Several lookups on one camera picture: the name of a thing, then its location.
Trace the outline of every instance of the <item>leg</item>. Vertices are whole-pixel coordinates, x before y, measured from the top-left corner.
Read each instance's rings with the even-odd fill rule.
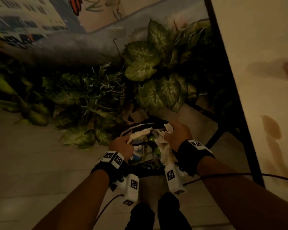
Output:
[[[145,203],[137,204],[132,210],[125,230],[153,230],[154,211]]]
[[[179,201],[172,193],[165,193],[158,202],[158,219],[161,230],[191,230],[185,216],[179,210]]]

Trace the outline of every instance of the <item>forearm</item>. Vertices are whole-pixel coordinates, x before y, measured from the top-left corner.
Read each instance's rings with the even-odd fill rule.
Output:
[[[92,230],[109,185],[104,170],[96,170],[49,212],[33,230]]]
[[[237,173],[208,156],[201,159],[197,172],[201,177]],[[208,178],[203,183],[235,229],[288,229],[288,202],[244,176]]]

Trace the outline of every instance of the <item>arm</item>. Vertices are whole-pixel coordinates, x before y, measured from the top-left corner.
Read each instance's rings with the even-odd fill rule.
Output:
[[[175,130],[165,139],[178,151],[182,142],[193,137],[187,126],[177,121],[171,125]],[[210,156],[201,158],[195,171],[201,177],[237,173]],[[288,229],[288,202],[244,176],[208,178],[203,183],[235,229]]]
[[[126,144],[128,139],[128,136],[118,137],[109,146],[109,150],[120,152],[126,161],[133,153],[133,147]],[[109,182],[109,175],[104,170],[94,171],[33,230],[92,230]]]

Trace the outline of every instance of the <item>tile floor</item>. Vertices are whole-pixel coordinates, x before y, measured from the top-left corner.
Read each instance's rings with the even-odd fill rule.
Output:
[[[163,111],[160,115],[188,124],[193,136],[202,143],[217,129],[215,123],[187,105],[178,114]],[[63,146],[59,142],[61,133],[52,126],[13,124],[18,118],[17,114],[0,112],[0,230],[30,230],[84,180],[107,149],[95,146],[81,151]],[[212,151],[216,158],[239,172],[249,171],[242,144],[230,134],[224,134]],[[157,213],[157,200],[166,189],[164,177],[141,179],[140,186]],[[102,208],[120,193],[118,189],[108,190]],[[181,211],[194,229],[232,229],[202,182],[187,186],[187,192],[178,199]],[[131,209],[116,199],[94,229],[124,229]],[[154,228],[159,227],[156,216]]]

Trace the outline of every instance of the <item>hand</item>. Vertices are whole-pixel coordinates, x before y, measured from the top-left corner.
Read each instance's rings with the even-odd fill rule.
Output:
[[[178,152],[181,143],[186,139],[193,139],[193,136],[189,127],[182,124],[178,120],[174,120],[170,122],[170,124],[174,128],[174,131],[172,134],[166,133],[164,135],[164,139],[169,142],[169,145],[174,151]]]
[[[122,154],[127,162],[133,155],[133,146],[127,144],[129,140],[129,135],[117,137],[115,140],[112,140],[109,145],[110,151],[116,151]]]

